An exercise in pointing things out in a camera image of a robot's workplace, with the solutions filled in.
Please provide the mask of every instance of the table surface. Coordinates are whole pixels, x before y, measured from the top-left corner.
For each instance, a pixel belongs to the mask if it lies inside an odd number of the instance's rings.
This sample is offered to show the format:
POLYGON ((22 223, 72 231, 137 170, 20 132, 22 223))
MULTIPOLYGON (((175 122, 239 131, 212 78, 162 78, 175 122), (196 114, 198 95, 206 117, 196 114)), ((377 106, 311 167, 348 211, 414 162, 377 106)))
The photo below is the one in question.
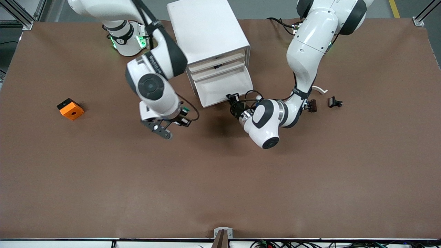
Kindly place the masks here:
MULTIPOLYGON (((255 89, 288 96, 290 35, 239 22, 255 89)), ((205 237, 219 226, 236 237, 439 237, 441 72, 410 19, 367 19, 340 36, 318 69, 329 89, 311 95, 318 112, 269 150, 227 103, 203 109, 186 75, 171 84, 201 119, 171 126, 171 141, 150 133, 124 78, 131 59, 99 23, 23 33, 0 93, 1 238, 205 237), (331 96, 344 107, 328 108, 331 96), (85 114, 61 116, 66 98, 85 114)))

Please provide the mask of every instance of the brown table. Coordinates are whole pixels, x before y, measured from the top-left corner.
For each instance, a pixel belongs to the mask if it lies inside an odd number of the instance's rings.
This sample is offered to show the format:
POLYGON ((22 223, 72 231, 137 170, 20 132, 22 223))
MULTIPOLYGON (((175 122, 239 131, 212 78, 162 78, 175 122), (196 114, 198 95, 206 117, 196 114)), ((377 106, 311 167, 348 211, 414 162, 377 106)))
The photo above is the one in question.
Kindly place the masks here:
MULTIPOLYGON (((165 22, 168 30, 170 24, 165 22)), ((291 40, 241 20, 250 75, 266 98, 293 86, 291 40)), ((323 58, 318 112, 259 149, 228 104, 203 109, 188 78, 171 80, 201 119, 172 141, 139 123, 125 58, 99 23, 35 23, 0 94, 0 237, 412 237, 441 234, 441 73, 423 28, 367 19, 323 58), (330 109, 336 96, 344 107, 330 109), (86 113, 75 121, 56 105, 86 113)))

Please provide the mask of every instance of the yellow line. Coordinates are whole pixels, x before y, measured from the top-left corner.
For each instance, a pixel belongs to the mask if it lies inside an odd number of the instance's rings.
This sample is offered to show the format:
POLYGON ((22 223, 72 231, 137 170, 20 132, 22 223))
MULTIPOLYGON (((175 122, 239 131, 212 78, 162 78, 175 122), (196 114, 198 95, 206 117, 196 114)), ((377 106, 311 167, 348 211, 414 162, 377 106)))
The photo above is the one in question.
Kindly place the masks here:
POLYGON ((393 17, 400 18, 398 9, 396 8, 395 0, 389 0, 390 8, 392 9, 393 17))

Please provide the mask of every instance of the orange object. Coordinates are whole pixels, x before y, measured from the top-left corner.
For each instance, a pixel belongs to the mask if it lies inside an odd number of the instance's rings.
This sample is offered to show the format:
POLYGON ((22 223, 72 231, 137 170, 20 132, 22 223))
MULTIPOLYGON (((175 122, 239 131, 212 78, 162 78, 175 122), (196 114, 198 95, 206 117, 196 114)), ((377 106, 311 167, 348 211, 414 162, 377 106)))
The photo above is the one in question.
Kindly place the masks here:
POLYGON ((56 107, 64 117, 70 120, 75 120, 84 114, 84 110, 80 107, 80 105, 70 98, 66 99, 56 107))

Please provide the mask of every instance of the orange and black box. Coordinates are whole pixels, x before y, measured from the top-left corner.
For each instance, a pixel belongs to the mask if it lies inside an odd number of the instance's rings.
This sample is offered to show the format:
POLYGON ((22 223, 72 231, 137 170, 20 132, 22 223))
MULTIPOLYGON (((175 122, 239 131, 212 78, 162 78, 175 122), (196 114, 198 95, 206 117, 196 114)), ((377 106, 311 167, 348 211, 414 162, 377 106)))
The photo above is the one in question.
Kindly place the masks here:
POLYGON ((70 98, 66 99, 56 107, 64 117, 70 120, 75 120, 84 114, 84 110, 80 105, 70 98))

